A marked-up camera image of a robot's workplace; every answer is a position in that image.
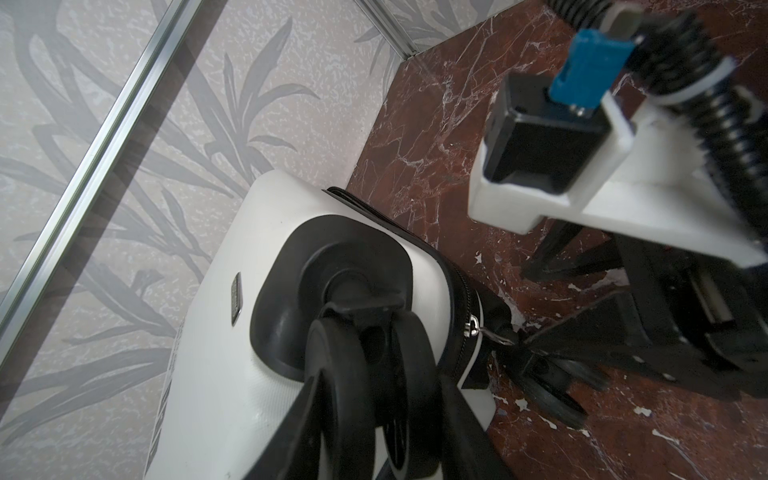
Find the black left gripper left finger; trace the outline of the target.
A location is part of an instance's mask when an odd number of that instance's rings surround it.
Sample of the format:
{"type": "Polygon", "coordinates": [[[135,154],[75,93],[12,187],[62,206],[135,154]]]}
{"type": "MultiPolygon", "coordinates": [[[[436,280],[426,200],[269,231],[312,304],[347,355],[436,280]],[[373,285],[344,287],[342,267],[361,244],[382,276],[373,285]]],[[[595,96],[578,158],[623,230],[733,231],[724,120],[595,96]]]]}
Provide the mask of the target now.
{"type": "Polygon", "coordinates": [[[244,479],[317,479],[326,406],[325,378],[305,381],[288,413],[244,479]]]}

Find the aluminium frame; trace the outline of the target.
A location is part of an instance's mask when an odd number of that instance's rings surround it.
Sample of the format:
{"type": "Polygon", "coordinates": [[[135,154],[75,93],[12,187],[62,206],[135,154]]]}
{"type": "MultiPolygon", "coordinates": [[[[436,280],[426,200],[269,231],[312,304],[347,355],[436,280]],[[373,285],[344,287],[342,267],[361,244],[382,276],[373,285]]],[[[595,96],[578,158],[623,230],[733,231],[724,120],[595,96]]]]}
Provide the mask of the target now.
{"type": "Polygon", "coordinates": [[[102,121],[67,114],[63,128],[76,133],[85,124],[87,149],[77,163],[64,164],[64,183],[55,189],[57,203],[1,299],[1,360],[6,362],[58,265],[101,194],[152,96],[187,38],[208,37],[224,7],[222,1],[172,1],[160,6],[161,17],[122,85],[108,84],[114,102],[102,121]]]}

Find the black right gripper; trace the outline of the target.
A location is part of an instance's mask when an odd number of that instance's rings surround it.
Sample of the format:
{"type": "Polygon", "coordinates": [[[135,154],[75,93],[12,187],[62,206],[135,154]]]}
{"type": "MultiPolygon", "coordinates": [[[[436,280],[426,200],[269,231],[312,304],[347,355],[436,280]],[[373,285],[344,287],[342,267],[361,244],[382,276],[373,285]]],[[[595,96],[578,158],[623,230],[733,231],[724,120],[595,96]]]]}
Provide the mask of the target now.
{"type": "Polygon", "coordinates": [[[715,399],[767,396],[767,266],[612,235],[569,248],[583,226],[555,220],[521,276],[565,280],[624,268],[631,293],[608,297],[523,344],[551,357],[650,372],[715,399]]]}

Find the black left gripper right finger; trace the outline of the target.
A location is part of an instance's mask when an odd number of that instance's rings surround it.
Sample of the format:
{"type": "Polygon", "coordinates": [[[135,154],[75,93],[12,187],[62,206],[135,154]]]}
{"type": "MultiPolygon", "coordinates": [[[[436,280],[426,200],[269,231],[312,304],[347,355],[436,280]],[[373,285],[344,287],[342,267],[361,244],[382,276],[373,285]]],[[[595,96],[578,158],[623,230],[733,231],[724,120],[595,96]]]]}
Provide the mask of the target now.
{"type": "Polygon", "coordinates": [[[444,479],[515,479],[455,383],[440,375],[444,479]]]}

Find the white hard-shell suitcase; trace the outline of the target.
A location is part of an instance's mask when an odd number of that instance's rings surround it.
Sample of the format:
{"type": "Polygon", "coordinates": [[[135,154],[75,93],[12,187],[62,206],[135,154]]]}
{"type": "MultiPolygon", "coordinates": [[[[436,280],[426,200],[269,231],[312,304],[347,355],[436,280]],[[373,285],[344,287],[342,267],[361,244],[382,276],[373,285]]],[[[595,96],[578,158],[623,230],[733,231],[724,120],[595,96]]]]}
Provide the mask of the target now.
{"type": "Polygon", "coordinates": [[[145,477],[244,479],[322,373],[317,479],[444,479],[440,375],[487,434],[492,354],[574,429],[570,384],[608,383],[526,351],[502,299],[346,190],[264,174],[183,323],[145,477]]]}

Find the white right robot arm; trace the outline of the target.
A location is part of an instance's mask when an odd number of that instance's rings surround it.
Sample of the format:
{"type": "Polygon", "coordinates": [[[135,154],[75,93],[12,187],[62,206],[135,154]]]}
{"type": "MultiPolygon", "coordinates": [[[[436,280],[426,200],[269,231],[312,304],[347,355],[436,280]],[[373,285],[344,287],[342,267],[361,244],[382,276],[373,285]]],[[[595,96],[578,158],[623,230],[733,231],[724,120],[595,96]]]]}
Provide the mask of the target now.
{"type": "MultiPolygon", "coordinates": [[[[748,104],[725,70],[727,58],[693,12],[640,14],[628,67],[650,97],[669,98],[693,128],[717,191],[767,245],[767,117],[748,104]]],[[[556,221],[522,268],[547,281],[621,267],[627,292],[536,334],[551,355],[626,369],[724,400],[767,395],[767,267],[731,262],[614,235],[561,261],[576,224],[556,221]]]]}

